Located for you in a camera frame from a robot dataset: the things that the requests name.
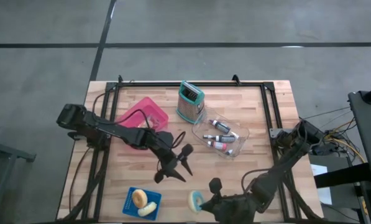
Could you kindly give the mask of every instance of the plastic container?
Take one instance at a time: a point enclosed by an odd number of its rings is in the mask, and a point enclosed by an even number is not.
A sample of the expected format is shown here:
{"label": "plastic container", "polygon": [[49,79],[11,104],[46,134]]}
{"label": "plastic container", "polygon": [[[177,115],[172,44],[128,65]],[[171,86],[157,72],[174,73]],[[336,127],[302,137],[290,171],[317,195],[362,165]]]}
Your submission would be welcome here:
{"label": "plastic container", "polygon": [[[234,135],[237,139],[234,142],[226,142],[226,149],[216,149],[214,147],[209,147],[208,142],[214,142],[214,139],[204,139],[203,135],[208,134],[212,136],[223,135],[226,134],[219,129],[217,129],[211,122],[219,121],[220,123],[225,124],[226,126],[230,127],[230,130],[227,134]],[[238,156],[242,150],[242,146],[246,142],[246,139],[249,137],[249,130],[247,128],[243,128],[238,124],[226,119],[225,117],[217,114],[213,109],[206,108],[206,111],[201,114],[197,120],[197,122],[192,127],[192,133],[194,134],[195,138],[201,144],[205,145],[206,147],[214,150],[220,156],[226,159],[233,159]]]}
{"label": "plastic container", "polygon": [[[145,97],[140,100],[136,105],[131,109],[126,111],[124,115],[116,119],[116,121],[121,121],[128,117],[133,111],[140,109],[147,116],[148,123],[150,127],[156,131],[164,128],[168,123],[167,114],[149,97]],[[128,128],[146,128],[147,124],[145,118],[140,111],[135,112],[129,119],[124,122],[121,122],[120,125],[123,125]]]}
{"label": "plastic container", "polygon": [[138,188],[136,187],[130,187],[129,192],[127,193],[126,201],[124,202],[123,210],[122,213],[126,215],[131,215],[133,217],[137,218],[144,218],[147,220],[152,220],[155,221],[156,218],[158,217],[158,211],[159,211],[159,206],[160,206],[160,201],[162,199],[162,195],[160,193],[156,192],[151,192],[149,190],[143,190],[148,197],[148,203],[149,202],[155,202],[157,204],[155,211],[151,212],[150,214],[141,217],[138,215],[138,208],[134,205],[133,199],[131,195],[133,194],[133,191],[137,190]]}

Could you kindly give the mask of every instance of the donut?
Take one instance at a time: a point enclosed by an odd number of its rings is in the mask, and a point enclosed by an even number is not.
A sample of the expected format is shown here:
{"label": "donut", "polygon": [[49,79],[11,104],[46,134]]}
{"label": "donut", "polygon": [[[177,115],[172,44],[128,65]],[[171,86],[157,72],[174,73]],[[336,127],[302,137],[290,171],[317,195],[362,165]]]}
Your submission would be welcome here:
{"label": "donut", "polygon": [[144,208],[147,205],[148,202],[147,194],[143,190],[137,189],[133,191],[131,197],[133,199],[134,205],[137,208]]}
{"label": "donut", "polygon": [[204,199],[202,196],[202,193],[193,190],[188,196],[188,206],[190,207],[190,210],[195,213],[199,213],[202,208],[200,207],[201,204],[204,203]]}
{"label": "donut", "polygon": [[138,215],[144,217],[155,211],[157,204],[155,202],[149,202],[144,208],[138,209]]}

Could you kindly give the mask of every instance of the white paper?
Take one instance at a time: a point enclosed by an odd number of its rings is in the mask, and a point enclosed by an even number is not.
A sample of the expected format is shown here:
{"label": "white paper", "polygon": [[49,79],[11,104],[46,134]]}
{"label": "white paper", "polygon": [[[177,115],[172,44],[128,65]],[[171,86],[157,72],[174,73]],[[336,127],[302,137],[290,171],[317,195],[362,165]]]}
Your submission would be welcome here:
{"label": "white paper", "polygon": [[[319,166],[319,165],[311,164],[311,168],[312,168],[312,173],[314,174],[314,176],[327,173],[326,166]],[[319,200],[322,203],[325,203],[327,205],[332,204],[332,197],[330,195],[329,187],[323,187],[323,188],[318,189],[318,196],[319,196]]]}

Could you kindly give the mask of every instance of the concrete floor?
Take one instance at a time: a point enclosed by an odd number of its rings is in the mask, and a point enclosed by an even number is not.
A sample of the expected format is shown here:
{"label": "concrete floor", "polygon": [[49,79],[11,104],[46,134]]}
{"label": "concrete floor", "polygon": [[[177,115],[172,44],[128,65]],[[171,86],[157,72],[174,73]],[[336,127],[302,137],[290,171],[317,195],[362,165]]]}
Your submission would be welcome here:
{"label": "concrete floor", "polygon": [[[109,0],[0,0],[0,43],[98,43],[108,6]],[[107,42],[371,42],[371,0],[120,0]],[[33,164],[17,163],[0,223],[55,218],[73,145],[55,120],[65,103],[83,103],[95,55],[96,49],[0,49],[0,142],[37,153]],[[348,92],[371,89],[371,47],[105,49],[97,80],[118,74],[290,80],[305,117],[345,107]],[[344,112],[311,121],[320,127]],[[361,147],[356,129],[349,136]]]}

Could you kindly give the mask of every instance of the metal stand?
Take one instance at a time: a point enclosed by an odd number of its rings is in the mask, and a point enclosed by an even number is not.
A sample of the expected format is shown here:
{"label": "metal stand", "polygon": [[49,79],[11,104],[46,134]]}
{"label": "metal stand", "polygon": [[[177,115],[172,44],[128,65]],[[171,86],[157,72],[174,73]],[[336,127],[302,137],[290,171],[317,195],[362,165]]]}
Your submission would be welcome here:
{"label": "metal stand", "polygon": [[6,157],[8,159],[7,166],[3,172],[3,176],[1,177],[0,181],[0,204],[1,204],[4,189],[6,188],[6,185],[9,181],[9,177],[11,175],[12,169],[14,168],[14,164],[16,163],[16,159],[23,158],[27,162],[34,162],[36,155],[29,154],[27,152],[0,144],[0,156]]}

